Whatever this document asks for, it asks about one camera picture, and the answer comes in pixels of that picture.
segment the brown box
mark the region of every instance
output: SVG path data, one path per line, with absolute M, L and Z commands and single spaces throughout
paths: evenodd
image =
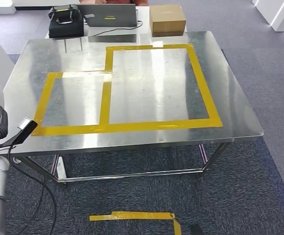
M 181 6 L 151 5 L 150 6 L 150 26 L 152 36 L 182 36 L 186 26 L 186 18 Z

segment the yellow tape strip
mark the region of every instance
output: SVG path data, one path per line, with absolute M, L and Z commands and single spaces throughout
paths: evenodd
M 107 54 L 105 58 L 105 71 L 112 72 L 113 61 L 113 50 L 112 47 L 107 47 Z
M 110 96 L 112 92 L 112 82 L 104 82 L 102 101 L 100 103 L 100 125 L 110 123 Z
M 62 77 L 62 76 L 63 76 L 62 72 L 50 72 L 46 77 L 45 84 L 44 85 L 44 89 L 41 94 L 39 102 L 37 105 L 36 115 L 34 117 L 34 120 L 38 124 L 38 127 L 42 126 L 42 122 L 43 120 L 44 115 L 46 112 L 48 99 L 50 98 L 52 92 L 52 88 L 53 88 L 54 80 L 57 78 Z
M 88 133 L 114 133 L 128 131 L 154 131 L 167 129 L 189 129 L 221 127 L 222 123 L 217 119 L 191 119 L 180 121 L 154 121 L 154 122 L 133 122 L 107 125 L 84 125 L 84 126 L 47 126 L 39 128 L 33 136 L 60 136 L 81 135 Z
M 90 215 L 90 221 L 119 220 L 119 219 L 157 219 L 173 220 L 174 235 L 181 235 L 181 227 L 175 219 L 174 214 L 169 212 L 133 212 L 133 211 L 113 211 L 107 215 Z
M 153 49 L 183 49 L 188 48 L 189 44 L 169 44 L 162 45 L 162 47 L 156 47 L 153 45 L 140 45 L 140 46 L 114 46 L 107 47 L 107 50 L 117 51 L 117 50 L 153 50 Z
M 201 92 L 202 98 L 203 99 L 204 104 L 205 105 L 206 111 L 208 116 L 211 119 L 216 119 L 218 123 L 221 123 L 221 118 L 219 117 L 216 106 L 214 105 L 213 98 L 211 95 L 210 90 L 208 89 L 208 84 L 206 84 L 204 74 L 202 71 L 201 66 L 198 58 L 196 57 L 193 46 L 189 46 L 187 48 L 188 56 L 191 62 L 191 65 L 193 69 L 194 75 L 196 78 L 197 84 Z
M 104 78 L 102 92 L 102 101 L 100 106 L 99 125 L 85 125 L 85 126 L 51 126 L 42 127 L 42 118 L 45 114 L 48 101 L 51 93 L 54 81 L 57 77 L 62 77 L 63 73 L 49 73 L 46 79 L 45 85 L 40 101 L 38 104 L 35 121 L 39 126 L 33 131 L 33 136 L 54 136 L 54 135 L 78 135 L 91 133 L 112 133 L 112 132 L 128 132 L 128 131 L 152 131 L 152 130 L 165 130 L 165 129 L 190 129 L 190 128 L 208 128 L 208 127 L 222 127 L 223 123 L 219 117 L 213 98 L 211 97 L 204 74 L 194 48 L 191 44 L 172 44 L 163 45 L 162 47 L 154 47 L 153 45 L 141 46 L 116 46 L 107 47 L 105 60 L 105 70 L 93 71 L 101 73 L 112 73 L 113 52 L 119 50 L 147 50 L 147 49 L 180 49 L 187 50 L 188 56 L 191 62 L 197 84 L 201 92 L 204 104 L 209 116 L 205 119 L 191 119 L 191 120 L 174 120 L 174 121 L 156 121 L 156 122 L 132 122 L 132 123 L 117 123 L 110 124 L 110 110 L 111 99 L 112 82 L 110 77 Z M 73 75 L 79 76 L 82 73 L 65 73 L 65 76 Z

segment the metal table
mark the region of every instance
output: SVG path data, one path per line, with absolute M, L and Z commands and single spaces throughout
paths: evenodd
M 24 116 L 39 126 L 12 151 L 57 183 L 202 173 L 233 141 L 264 134 L 211 32 L 31 40 L 5 89 L 10 138 Z M 210 158 L 203 144 L 220 143 Z M 202 168 L 58 179 L 60 154 L 199 145 Z M 54 154 L 48 172 L 29 156 Z

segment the gray laptop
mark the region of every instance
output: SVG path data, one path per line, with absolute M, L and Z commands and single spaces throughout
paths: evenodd
M 90 27 L 136 27 L 134 4 L 79 4 L 78 8 Z

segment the black case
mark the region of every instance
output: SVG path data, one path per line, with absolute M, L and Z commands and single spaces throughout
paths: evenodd
M 76 4 L 52 7 L 48 13 L 50 38 L 83 37 L 83 17 Z

